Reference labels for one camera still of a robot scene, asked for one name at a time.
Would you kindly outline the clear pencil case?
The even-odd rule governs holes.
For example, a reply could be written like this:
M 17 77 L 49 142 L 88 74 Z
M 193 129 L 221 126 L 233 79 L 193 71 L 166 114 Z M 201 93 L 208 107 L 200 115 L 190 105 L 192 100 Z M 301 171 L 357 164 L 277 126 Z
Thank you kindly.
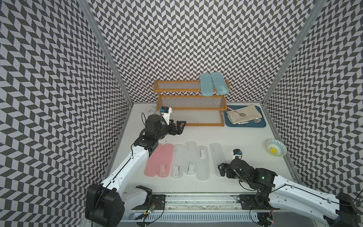
M 196 173 L 196 160 L 197 160 L 197 144 L 195 142 L 187 142 L 186 146 L 186 168 L 185 174 L 194 175 Z
M 222 176 L 220 175 L 218 165 L 225 163 L 226 161 L 222 146 L 219 143 L 212 143 L 209 145 L 209 149 L 212 157 L 212 163 L 215 175 L 216 177 L 221 178 Z
M 197 147 L 196 178 L 199 181 L 209 180 L 209 150 L 206 146 Z
M 173 161 L 171 165 L 171 177 L 174 179 L 180 179 L 184 174 L 184 152 L 185 146 L 182 144 L 176 144 L 174 146 Z

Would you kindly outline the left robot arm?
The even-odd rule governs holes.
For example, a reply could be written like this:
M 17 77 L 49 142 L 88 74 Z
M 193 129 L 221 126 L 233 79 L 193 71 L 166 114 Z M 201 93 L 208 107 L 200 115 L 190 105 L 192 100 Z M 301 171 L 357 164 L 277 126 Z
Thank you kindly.
M 169 113 L 150 115 L 126 159 L 102 183 L 94 183 L 87 189 L 85 218 L 91 224 L 116 227 L 124 213 L 138 207 L 146 210 L 156 207 L 152 189 L 138 185 L 132 192 L 125 193 L 125 188 L 156 150 L 159 140 L 166 135 L 182 134 L 186 121 L 174 122 L 169 117 Z

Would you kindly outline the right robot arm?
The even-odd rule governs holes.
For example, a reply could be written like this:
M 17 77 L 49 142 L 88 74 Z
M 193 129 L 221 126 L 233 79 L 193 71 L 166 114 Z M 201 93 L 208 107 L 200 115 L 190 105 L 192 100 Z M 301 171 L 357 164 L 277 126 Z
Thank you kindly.
M 286 210 L 329 227 L 357 227 L 358 211 L 345 193 L 327 194 L 287 180 L 265 168 L 253 168 L 236 157 L 217 166 L 221 176 L 246 183 L 255 195 L 238 196 L 243 210 Z

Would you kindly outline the wooden three-tier shelf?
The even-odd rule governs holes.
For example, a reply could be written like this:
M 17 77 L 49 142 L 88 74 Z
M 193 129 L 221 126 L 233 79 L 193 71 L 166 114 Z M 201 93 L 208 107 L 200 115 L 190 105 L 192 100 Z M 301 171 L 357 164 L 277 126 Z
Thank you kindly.
M 161 81 L 154 84 L 157 93 L 157 110 L 168 107 L 176 111 L 218 111 L 219 123 L 191 123 L 190 126 L 225 126 L 223 113 L 227 110 L 225 95 L 216 95 L 216 88 L 211 96 L 202 96 L 200 81 Z

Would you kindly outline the pink pencil case left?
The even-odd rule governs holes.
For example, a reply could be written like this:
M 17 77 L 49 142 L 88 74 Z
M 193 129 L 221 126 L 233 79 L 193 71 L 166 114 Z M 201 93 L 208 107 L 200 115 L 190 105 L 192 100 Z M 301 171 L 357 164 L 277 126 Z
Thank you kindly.
M 163 159 L 164 145 L 159 144 L 147 160 L 144 174 L 147 177 L 155 177 L 160 169 Z

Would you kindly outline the pink pencil case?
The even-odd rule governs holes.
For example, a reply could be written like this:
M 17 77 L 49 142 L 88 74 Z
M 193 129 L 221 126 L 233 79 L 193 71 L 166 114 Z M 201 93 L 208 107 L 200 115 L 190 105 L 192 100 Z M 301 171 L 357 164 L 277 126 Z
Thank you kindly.
M 159 144 L 147 160 L 144 174 L 147 177 L 155 177 L 160 169 L 163 159 L 164 145 Z
M 160 149 L 158 158 L 160 166 L 157 175 L 161 178 L 167 178 L 169 177 L 173 161 L 174 145 L 169 143 L 160 144 L 158 148 Z

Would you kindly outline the pink pencil case right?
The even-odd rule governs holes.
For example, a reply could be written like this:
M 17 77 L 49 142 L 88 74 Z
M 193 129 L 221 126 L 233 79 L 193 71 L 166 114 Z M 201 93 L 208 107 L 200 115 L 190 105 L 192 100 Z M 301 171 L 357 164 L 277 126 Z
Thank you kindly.
M 158 148 L 160 149 L 158 158 L 160 166 L 157 175 L 161 178 L 167 178 L 169 177 L 173 161 L 174 145 L 169 143 L 160 144 Z

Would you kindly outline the clear plastic cup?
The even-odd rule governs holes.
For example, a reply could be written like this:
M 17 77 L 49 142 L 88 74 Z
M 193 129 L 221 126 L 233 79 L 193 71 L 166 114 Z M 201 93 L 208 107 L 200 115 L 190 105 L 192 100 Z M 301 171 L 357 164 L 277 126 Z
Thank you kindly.
M 149 107 L 148 109 L 147 109 L 147 113 L 149 114 L 149 115 L 153 115 L 153 114 L 156 114 L 156 108 L 155 107 Z

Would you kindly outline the yellow patterned bowl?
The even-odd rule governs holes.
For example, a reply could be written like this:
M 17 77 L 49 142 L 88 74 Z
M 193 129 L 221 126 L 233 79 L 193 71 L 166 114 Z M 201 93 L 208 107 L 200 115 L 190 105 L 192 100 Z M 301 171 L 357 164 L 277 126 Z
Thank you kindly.
M 276 139 L 268 140 L 266 147 L 267 147 L 268 153 L 273 156 L 283 157 L 287 154 L 286 146 L 284 145 L 284 143 L 282 143 L 279 140 L 276 140 Z

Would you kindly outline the dark teal tray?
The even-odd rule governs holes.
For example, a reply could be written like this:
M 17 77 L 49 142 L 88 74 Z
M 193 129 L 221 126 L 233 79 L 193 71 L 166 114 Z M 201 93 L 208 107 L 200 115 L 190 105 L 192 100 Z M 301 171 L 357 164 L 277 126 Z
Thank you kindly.
M 243 107 L 246 107 L 246 106 L 228 106 L 228 107 L 232 107 L 233 109 L 239 109 L 239 108 L 243 108 Z M 262 110 L 260 107 L 256 106 L 258 111 L 262 114 Z M 263 117 L 263 114 L 262 114 L 262 121 L 258 124 L 255 124 L 255 123 L 249 123 L 249 124 L 242 124 L 242 125 L 239 125 L 239 124 L 235 124 L 233 125 L 230 120 L 227 118 L 227 114 L 226 114 L 227 111 L 224 111 L 223 115 L 224 115 L 224 118 L 225 118 L 225 122 L 226 122 L 226 126 L 228 127 L 234 127 L 234 128 L 264 128 L 266 127 L 266 121 Z

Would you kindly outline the metal spoon on tray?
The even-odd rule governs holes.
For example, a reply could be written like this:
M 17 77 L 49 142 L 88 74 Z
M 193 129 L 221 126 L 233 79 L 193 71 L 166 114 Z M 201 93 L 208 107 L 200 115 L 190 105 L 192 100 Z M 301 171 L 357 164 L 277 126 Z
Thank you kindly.
M 255 124 L 258 124 L 261 122 L 261 118 L 255 118 L 253 120 L 250 120 L 250 121 L 246 121 L 246 122 L 240 122 L 238 123 L 239 125 L 242 125 L 242 124 L 249 124 L 249 123 L 255 123 Z

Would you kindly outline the beige folded cloth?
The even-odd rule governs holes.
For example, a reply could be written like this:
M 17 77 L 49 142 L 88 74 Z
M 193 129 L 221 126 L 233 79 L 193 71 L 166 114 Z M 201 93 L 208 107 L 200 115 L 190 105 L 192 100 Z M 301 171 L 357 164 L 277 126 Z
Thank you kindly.
M 227 108 L 227 118 L 235 124 L 259 123 L 262 120 L 262 114 L 255 105 L 249 105 L 239 109 Z

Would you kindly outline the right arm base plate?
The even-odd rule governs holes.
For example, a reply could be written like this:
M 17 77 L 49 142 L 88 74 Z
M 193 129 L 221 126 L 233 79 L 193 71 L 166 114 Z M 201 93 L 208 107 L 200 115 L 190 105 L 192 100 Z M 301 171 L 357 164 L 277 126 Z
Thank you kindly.
M 237 200 L 241 204 L 242 210 L 280 210 L 269 204 L 267 195 L 240 194 L 237 196 Z

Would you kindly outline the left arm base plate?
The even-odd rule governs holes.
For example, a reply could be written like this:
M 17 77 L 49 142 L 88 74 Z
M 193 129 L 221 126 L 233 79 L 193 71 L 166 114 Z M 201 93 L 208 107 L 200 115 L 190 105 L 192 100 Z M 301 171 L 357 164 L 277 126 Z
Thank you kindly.
M 149 210 L 152 206 L 154 206 L 154 209 L 156 210 L 163 210 L 165 207 L 165 199 L 165 194 L 147 195 L 145 202 L 142 205 L 133 208 L 133 210 L 146 211 Z

